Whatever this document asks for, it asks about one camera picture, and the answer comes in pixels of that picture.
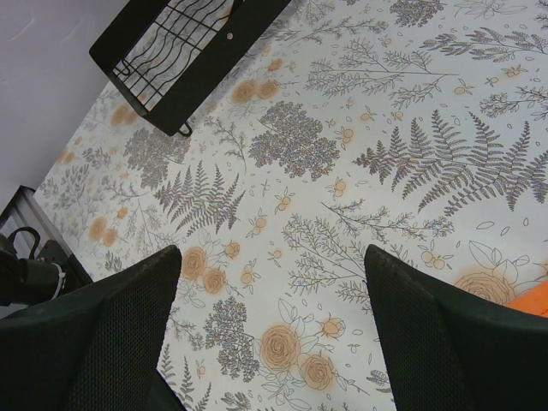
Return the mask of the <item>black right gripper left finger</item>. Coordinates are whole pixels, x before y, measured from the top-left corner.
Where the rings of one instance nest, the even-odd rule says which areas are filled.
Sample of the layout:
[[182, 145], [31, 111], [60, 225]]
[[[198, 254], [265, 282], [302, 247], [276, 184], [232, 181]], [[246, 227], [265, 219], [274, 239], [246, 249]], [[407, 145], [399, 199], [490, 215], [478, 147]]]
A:
[[181, 268], [171, 245], [3, 318], [1, 408], [182, 409], [157, 370]]

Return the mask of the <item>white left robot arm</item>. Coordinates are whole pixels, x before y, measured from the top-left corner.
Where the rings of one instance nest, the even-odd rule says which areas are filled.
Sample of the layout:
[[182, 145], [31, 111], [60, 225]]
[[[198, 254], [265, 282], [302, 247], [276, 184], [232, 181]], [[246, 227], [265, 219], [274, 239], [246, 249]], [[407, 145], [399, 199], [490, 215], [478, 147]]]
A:
[[[33, 246], [27, 258], [19, 258], [15, 237], [27, 232], [33, 237]], [[56, 263], [36, 259], [40, 242], [39, 232], [31, 227], [21, 227], [9, 236], [1, 235], [1, 305], [33, 306], [56, 299], [63, 289], [66, 273]]]

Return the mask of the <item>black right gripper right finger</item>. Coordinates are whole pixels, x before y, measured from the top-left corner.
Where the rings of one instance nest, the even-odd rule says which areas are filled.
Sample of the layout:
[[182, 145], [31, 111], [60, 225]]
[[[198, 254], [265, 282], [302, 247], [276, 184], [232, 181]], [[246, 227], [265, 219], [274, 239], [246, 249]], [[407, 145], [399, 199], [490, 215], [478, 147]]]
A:
[[375, 245], [364, 265], [397, 409], [547, 408], [545, 318], [469, 294]]

